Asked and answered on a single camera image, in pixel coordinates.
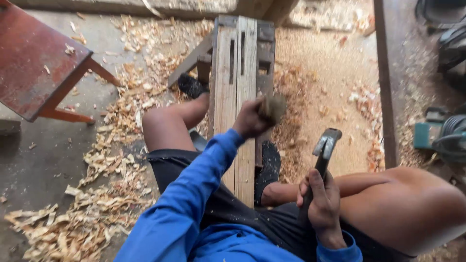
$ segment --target mortise slot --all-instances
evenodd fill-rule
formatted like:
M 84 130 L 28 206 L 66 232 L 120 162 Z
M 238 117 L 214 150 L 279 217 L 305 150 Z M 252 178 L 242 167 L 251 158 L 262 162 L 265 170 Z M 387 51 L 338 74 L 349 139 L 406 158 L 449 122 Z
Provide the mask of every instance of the mortise slot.
M 230 84 L 233 84 L 233 68 L 234 68 L 234 40 L 230 41 Z
M 271 62 L 259 61 L 259 75 L 269 75 Z
M 241 68 L 240 74 L 244 76 L 244 41 L 246 38 L 246 32 L 241 32 Z

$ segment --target black shorts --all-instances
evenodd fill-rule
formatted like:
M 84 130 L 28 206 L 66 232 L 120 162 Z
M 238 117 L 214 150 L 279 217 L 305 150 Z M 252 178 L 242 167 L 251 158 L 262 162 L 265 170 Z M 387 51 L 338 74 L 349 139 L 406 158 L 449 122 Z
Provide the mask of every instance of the black shorts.
M 199 152 L 176 149 L 155 150 L 149 153 L 147 159 L 154 170 L 160 193 L 163 193 L 199 154 Z M 298 226 L 296 223 L 298 210 L 296 203 L 288 203 L 270 210 L 249 208 L 222 183 L 207 201 L 200 227 L 203 230 L 217 223 L 246 225 L 263 233 L 275 245 L 304 261 L 315 262 L 317 248 L 315 232 L 310 228 L 304 229 Z M 355 238 L 365 262 L 405 262 L 414 258 L 384 247 L 344 220 L 340 223 L 342 230 Z

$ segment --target black sock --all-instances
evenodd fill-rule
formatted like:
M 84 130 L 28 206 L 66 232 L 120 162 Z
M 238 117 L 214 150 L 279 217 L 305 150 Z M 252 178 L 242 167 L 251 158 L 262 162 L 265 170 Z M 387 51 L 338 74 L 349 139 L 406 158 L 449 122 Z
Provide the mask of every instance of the black sock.
M 209 92 L 196 78 L 183 73 L 178 78 L 178 87 L 181 92 L 187 94 L 190 98 L 196 99 L 202 93 Z
M 271 141 L 262 143 L 262 163 L 264 167 L 254 179 L 254 204 L 260 206 L 262 192 L 270 183 L 277 182 L 280 175 L 281 159 L 277 147 Z

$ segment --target claw hammer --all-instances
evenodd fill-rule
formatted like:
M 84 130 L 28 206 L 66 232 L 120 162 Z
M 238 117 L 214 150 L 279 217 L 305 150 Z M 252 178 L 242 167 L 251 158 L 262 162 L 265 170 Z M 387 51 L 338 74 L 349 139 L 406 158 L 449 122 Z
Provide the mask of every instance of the claw hammer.
M 336 142 L 342 138 L 342 132 L 335 128 L 328 128 L 322 134 L 319 142 L 312 152 L 313 155 L 318 156 L 315 168 L 319 171 L 325 182 L 325 175 L 327 174 L 327 167 L 329 166 L 330 157 L 332 156 L 333 149 L 335 148 Z M 309 205 L 314 199 L 311 187 L 308 187 L 308 191 L 304 196 L 303 204 L 298 213 L 298 224 L 302 227 L 310 227 L 308 218 Z

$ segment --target hammer head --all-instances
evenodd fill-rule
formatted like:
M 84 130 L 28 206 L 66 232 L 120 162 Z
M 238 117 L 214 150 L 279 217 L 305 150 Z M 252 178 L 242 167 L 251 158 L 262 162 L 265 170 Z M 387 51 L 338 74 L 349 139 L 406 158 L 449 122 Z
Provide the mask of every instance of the hammer head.
M 322 152 L 322 157 L 329 160 L 332 156 L 333 149 L 336 142 L 342 138 L 342 132 L 335 128 L 328 128 L 321 136 L 319 142 L 312 152 L 313 155 L 318 156 Z

